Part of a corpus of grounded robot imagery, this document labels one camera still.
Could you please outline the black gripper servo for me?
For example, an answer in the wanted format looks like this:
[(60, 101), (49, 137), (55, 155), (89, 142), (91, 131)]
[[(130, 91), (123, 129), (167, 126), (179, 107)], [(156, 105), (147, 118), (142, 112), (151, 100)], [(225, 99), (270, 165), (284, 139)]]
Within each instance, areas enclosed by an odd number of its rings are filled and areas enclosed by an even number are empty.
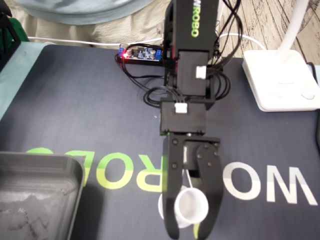
[(162, 209), (164, 226), (171, 239), (179, 239), (175, 201), (184, 173), (200, 178), (200, 190), (208, 201), (208, 213), (198, 228), (198, 239), (205, 240), (217, 221), (223, 199), (223, 171), (219, 156), (221, 140), (215, 137), (169, 134), (163, 141)]

